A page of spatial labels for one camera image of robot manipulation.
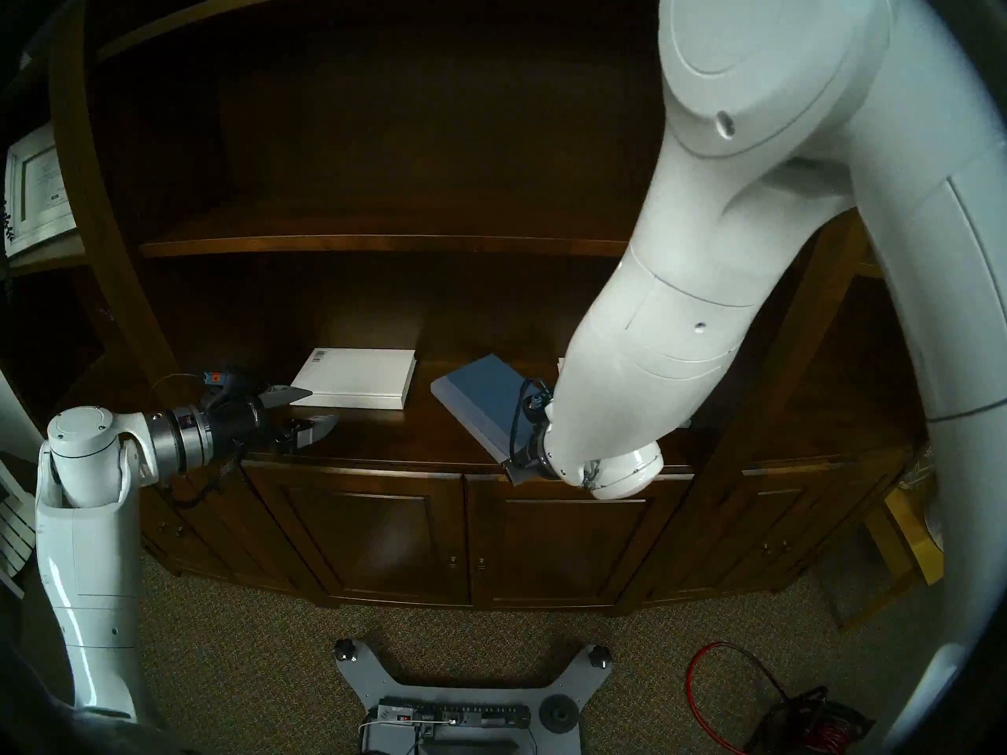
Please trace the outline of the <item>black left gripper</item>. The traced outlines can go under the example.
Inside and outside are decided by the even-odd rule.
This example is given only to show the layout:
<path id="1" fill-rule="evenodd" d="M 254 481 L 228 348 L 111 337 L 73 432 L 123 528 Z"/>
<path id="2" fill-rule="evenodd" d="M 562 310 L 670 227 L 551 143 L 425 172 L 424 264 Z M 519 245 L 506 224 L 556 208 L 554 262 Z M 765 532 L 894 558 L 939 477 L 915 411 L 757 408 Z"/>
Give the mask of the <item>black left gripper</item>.
<path id="1" fill-rule="evenodd" d="M 292 385 L 269 385 L 259 400 L 207 401 L 210 451 L 207 466 L 223 462 L 239 450 L 252 449 L 282 454 L 304 449 L 324 439 L 335 427 L 335 415 L 316 415 L 288 420 L 288 438 L 271 418 L 270 410 L 289 406 L 313 395 L 312 390 Z"/>

